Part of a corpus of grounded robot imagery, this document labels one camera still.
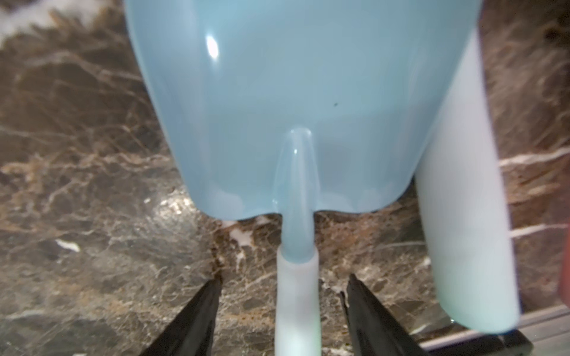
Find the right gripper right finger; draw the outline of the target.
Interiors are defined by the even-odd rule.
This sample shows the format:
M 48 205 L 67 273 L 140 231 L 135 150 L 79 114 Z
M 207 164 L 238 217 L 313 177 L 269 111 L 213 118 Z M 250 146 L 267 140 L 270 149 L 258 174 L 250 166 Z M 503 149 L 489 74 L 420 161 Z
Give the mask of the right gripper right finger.
M 355 274 L 339 297 L 355 356 L 427 354 Z

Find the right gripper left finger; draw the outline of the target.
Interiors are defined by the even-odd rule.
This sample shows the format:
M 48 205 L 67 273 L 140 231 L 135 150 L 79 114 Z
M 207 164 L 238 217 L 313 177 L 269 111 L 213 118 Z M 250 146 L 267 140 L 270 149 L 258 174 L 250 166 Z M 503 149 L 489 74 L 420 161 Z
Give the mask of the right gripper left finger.
M 141 356 L 209 356 L 222 283 L 209 280 Z

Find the aluminium front rail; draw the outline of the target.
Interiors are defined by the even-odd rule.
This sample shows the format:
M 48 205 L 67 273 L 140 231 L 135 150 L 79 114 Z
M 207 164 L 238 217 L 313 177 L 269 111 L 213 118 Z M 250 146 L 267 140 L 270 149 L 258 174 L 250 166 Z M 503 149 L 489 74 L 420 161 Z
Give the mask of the aluminium front rail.
M 503 335 L 468 330 L 420 346 L 429 355 L 568 355 L 569 308 L 559 305 L 525 314 L 515 330 Z

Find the purple shovel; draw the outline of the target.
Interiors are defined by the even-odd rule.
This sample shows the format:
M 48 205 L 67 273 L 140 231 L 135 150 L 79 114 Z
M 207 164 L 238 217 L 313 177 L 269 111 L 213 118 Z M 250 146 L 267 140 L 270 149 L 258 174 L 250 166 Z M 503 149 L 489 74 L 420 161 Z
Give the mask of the purple shovel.
M 563 259 L 561 264 L 561 274 L 558 286 L 558 294 L 562 302 L 570 306 L 570 236 L 566 236 L 566 244 L 563 251 Z

